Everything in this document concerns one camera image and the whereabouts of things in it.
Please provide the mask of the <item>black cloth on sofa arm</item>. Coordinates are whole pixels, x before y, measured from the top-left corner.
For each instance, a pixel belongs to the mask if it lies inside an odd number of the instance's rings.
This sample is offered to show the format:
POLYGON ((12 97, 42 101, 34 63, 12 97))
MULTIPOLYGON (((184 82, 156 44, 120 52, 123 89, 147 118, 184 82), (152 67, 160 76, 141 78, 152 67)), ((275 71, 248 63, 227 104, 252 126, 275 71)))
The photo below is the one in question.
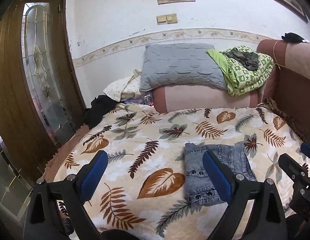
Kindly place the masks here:
POLYGON ((285 33, 284 36, 281 37, 283 41, 287 43, 303 43, 304 38, 295 33, 285 33))

